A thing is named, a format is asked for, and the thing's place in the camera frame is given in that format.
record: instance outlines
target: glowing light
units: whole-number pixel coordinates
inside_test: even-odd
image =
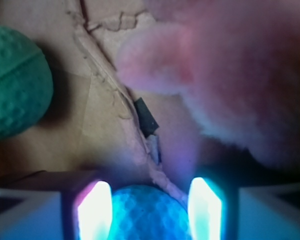
[[[201,177],[192,180],[188,197],[188,216],[193,239],[221,238],[222,201]]]
[[[112,223],[111,187],[98,181],[77,208],[81,240],[106,240]]]

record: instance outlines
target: white light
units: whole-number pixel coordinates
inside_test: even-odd
[[[108,239],[112,209],[111,187],[98,181],[77,208],[80,239]]]
[[[191,182],[188,216],[193,239],[221,238],[222,202],[201,177],[196,177]]]

